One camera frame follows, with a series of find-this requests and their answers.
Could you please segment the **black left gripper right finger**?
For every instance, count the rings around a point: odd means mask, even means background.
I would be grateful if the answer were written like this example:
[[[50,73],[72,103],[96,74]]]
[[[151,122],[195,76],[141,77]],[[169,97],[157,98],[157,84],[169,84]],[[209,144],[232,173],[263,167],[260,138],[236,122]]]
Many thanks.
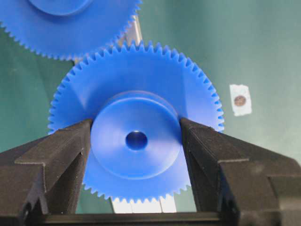
[[[182,118],[182,145],[198,211],[237,226],[298,226],[301,167],[290,157]]]

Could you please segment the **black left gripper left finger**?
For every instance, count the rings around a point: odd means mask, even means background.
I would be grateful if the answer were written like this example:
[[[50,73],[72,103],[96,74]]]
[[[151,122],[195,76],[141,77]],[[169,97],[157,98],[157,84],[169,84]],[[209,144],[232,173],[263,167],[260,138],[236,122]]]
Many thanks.
[[[84,120],[1,153],[1,225],[22,226],[31,213],[75,213],[91,125]]]

